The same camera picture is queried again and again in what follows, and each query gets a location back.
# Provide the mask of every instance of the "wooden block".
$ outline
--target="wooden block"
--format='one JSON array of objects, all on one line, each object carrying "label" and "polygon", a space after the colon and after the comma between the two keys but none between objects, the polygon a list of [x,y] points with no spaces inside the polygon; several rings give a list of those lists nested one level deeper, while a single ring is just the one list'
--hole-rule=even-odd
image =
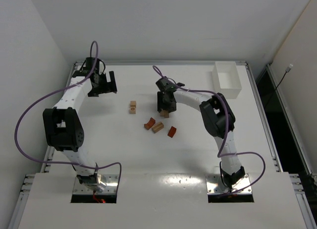
[{"label": "wooden block", "polygon": [[136,107],[137,101],[130,101],[130,107]]},{"label": "wooden block", "polygon": [[144,124],[144,127],[146,130],[149,130],[154,124],[155,124],[155,119],[154,118],[150,118],[149,122]]},{"label": "wooden block", "polygon": [[169,118],[169,113],[167,110],[161,110],[159,115],[163,116],[164,118]]},{"label": "wooden block", "polygon": [[170,138],[173,138],[173,136],[175,135],[175,133],[176,133],[176,128],[172,126],[172,127],[170,128],[169,132],[168,132],[168,136],[169,136]]},{"label": "wooden block", "polygon": [[135,114],[135,107],[130,107],[130,114]]},{"label": "wooden block", "polygon": [[152,127],[152,131],[154,133],[157,133],[158,131],[162,130],[164,128],[164,125],[162,122],[159,122],[157,124],[155,124],[153,127]]}]

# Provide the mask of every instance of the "metal mounting plate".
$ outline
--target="metal mounting plate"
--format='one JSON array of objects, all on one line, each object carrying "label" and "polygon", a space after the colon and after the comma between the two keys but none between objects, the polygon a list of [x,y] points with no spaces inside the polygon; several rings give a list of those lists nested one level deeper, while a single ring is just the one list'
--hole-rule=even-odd
[{"label": "metal mounting plate", "polygon": [[[206,183],[208,195],[219,195],[223,193],[228,193],[228,188],[225,187],[221,182],[220,174],[207,174]],[[232,191],[244,188],[248,185],[250,185],[250,179],[249,176],[246,174],[241,180],[239,180],[234,186],[232,186]],[[238,192],[237,195],[252,195],[252,189],[249,186],[241,192]]]},{"label": "metal mounting plate", "polygon": [[[102,193],[96,192],[96,195],[116,195],[119,175],[103,174],[103,177],[106,178],[106,188]],[[85,185],[80,184],[79,180],[75,178],[73,195],[93,195],[93,191],[87,188]]]}]

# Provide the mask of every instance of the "white table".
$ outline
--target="white table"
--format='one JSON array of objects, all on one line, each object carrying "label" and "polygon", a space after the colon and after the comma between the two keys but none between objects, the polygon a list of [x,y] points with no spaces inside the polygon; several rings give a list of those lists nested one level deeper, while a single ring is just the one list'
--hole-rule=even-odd
[{"label": "white table", "polygon": [[[212,90],[212,65],[162,65],[164,75],[191,89]],[[228,103],[236,116],[238,152],[255,151],[266,162],[263,178],[252,187],[254,203],[208,203],[205,174],[219,172],[214,139],[201,114],[177,105],[170,118],[157,113],[159,76],[150,65],[111,65],[117,94],[87,98],[79,112],[89,148],[99,166],[120,161],[122,178],[116,204],[70,203],[75,171],[52,165],[50,173],[36,174],[20,229],[110,228],[235,228],[304,229],[303,216],[288,173],[276,172],[247,70],[238,66],[242,90]],[[137,101],[136,115],[129,103]],[[143,127],[150,117],[164,129],[153,134]],[[173,138],[167,136],[177,128]],[[67,161],[60,152],[53,160]],[[262,171],[256,156],[241,156],[251,181]],[[103,173],[118,173],[118,166]],[[176,174],[191,176],[179,183]]]}]

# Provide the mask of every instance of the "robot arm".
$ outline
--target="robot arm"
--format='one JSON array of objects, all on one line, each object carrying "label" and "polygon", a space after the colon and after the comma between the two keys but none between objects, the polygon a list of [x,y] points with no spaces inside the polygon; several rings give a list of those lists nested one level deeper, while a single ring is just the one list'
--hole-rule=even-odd
[{"label": "robot arm", "polygon": [[[70,85],[83,80],[89,74],[93,62],[93,57],[86,58],[86,66],[74,72]],[[104,184],[98,171],[81,167],[81,165],[85,165],[95,168],[97,164],[89,157],[88,150],[82,147],[84,130],[77,113],[87,95],[88,97],[97,97],[102,93],[116,93],[117,91],[113,71],[110,71],[110,82],[107,82],[106,75],[99,74],[99,63],[98,59],[90,79],[67,89],[52,109],[45,109],[43,112],[48,145],[63,152],[72,163],[79,164],[73,166],[77,178],[80,183],[95,191],[102,191]]]},{"label": "robot arm", "polygon": [[[160,90],[158,92],[158,112],[161,110],[166,110],[169,113],[174,112],[176,111],[176,103],[186,104],[200,111],[207,132],[215,138],[218,149],[220,149],[225,133],[225,113],[219,99],[215,96],[210,98],[209,95],[176,89],[173,84],[170,84],[164,78],[157,81],[156,85]],[[229,188],[232,188],[232,185],[241,179],[245,175],[245,172],[238,156],[235,155],[237,152],[233,138],[235,116],[225,97],[220,93],[218,94],[225,102],[229,116],[229,133],[222,150],[222,155],[233,154],[221,157],[221,173],[223,174],[224,184]]]}]

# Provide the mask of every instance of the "red wooden block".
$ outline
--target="red wooden block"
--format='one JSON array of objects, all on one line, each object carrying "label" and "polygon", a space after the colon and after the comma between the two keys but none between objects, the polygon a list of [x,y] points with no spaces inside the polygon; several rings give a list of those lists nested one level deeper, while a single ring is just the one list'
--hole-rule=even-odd
[{"label": "red wooden block", "polygon": [[173,138],[173,136],[175,135],[175,133],[176,133],[176,128],[172,126],[172,127],[170,128],[169,132],[168,132],[168,136],[171,137],[171,138]]},{"label": "red wooden block", "polygon": [[146,130],[149,130],[154,124],[155,124],[155,119],[154,118],[150,118],[149,122],[144,124],[144,127]]}]

